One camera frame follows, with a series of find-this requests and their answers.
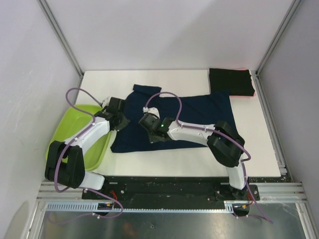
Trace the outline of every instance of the gray wall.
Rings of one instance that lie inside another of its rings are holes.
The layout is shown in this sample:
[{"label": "gray wall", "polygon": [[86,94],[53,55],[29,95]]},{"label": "gray wall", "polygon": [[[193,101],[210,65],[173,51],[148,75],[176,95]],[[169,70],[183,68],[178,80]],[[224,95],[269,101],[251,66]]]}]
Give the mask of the gray wall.
[{"label": "gray wall", "polygon": [[319,1],[306,0],[261,73],[293,177],[319,224]]},{"label": "gray wall", "polygon": [[1,1],[0,32],[0,238],[18,239],[79,78],[37,1]]}]

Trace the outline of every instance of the t-shirt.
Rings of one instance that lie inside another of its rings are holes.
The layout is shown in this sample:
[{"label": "t-shirt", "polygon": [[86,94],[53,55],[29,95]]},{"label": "t-shirt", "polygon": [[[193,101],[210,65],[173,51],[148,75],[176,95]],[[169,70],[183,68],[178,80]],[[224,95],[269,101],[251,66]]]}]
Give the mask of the t-shirt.
[{"label": "t-shirt", "polygon": [[[148,132],[139,125],[143,117],[143,107],[147,100],[161,91],[161,87],[134,85],[133,92],[126,98],[123,113],[130,123],[117,132],[115,141],[111,146],[114,153],[127,153],[136,151],[153,151],[176,148],[204,147],[202,144],[189,141],[166,141],[150,143]],[[179,120],[196,124],[215,124],[219,120],[226,121],[233,127],[236,125],[229,100],[229,91],[214,92],[204,96],[180,97],[182,110]],[[175,97],[154,97],[148,108],[156,107],[160,119],[176,118],[179,102]]]}]

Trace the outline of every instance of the white backdrop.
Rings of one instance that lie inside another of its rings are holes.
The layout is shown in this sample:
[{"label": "white backdrop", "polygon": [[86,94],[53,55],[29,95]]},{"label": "white backdrop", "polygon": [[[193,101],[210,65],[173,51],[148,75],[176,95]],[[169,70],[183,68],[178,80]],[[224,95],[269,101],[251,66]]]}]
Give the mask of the white backdrop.
[{"label": "white backdrop", "polygon": [[48,0],[83,70],[255,69],[292,0]]},{"label": "white backdrop", "polygon": [[0,31],[0,238],[18,239],[79,79],[35,0],[3,1]]}]

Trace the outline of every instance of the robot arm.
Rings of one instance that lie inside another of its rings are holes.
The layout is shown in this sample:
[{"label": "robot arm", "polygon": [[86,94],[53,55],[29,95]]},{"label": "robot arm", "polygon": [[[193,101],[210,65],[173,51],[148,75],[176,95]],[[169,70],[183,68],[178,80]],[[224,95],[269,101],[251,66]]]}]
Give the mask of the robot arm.
[{"label": "robot arm", "polygon": [[68,157],[68,161],[61,163],[58,183],[71,188],[83,187],[100,190],[104,183],[104,177],[85,171],[84,155],[99,138],[111,130],[119,131],[129,123],[129,120],[122,113],[124,103],[125,101],[121,99],[107,98],[103,101],[103,109],[94,115],[94,125],[80,137],[76,138],[79,132],[82,132],[91,123],[63,142],[52,142],[48,152],[45,178],[54,181],[56,164],[61,152],[72,139],[75,139],[63,155],[63,158]]},{"label": "robot arm", "polygon": [[230,186],[238,190],[244,189],[244,171],[240,163],[242,151],[217,133],[202,130],[205,128],[220,131],[243,146],[245,144],[244,139],[239,134],[233,132],[226,122],[220,121],[217,124],[198,125],[179,121],[181,125],[192,126],[192,128],[189,128],[179,126],[175,119],[165,118],[163,121],[160,120],[160,115],[156,108],[144,108],[144,112],[145,115],[139,124],[148,131],[151,143],[168,140],[185,140],[208,146],[216,160],[226,167]]}]

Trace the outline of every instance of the white surface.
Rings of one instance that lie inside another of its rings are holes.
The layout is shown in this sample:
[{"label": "white surface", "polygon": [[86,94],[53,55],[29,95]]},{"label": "white surface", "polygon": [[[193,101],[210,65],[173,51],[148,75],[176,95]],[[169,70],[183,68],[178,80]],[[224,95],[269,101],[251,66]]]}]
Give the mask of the white surface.
[{"label": "white surface", "polygon": [[292,0],[48,0],[86,70],[256,69]]},{"label": "white surface", "polygon": [[[132,92],[133,84],[160,86],[162,91],[181,97],[209,94],[207,70],[87,71],[81,87],[102,101],[107,96],[125,99]],[[80,92],[77,104],[96,103]],[[248,175],[280,176],[258,97],[232,97],[231,104],[238,132],[246,140],[245,148],[252,155],[252,160],[246,163]],[[227,176],[225,167],[214,159],[208,148],[112,153],[110,146],[114,138],[115,133],[112,133],[104,160],[95,172],[105,175]]]},{"label": "white surface", "polygon": [[0,32],[0,238],[18,239],[79,79],[36,1],[2,1]]}]

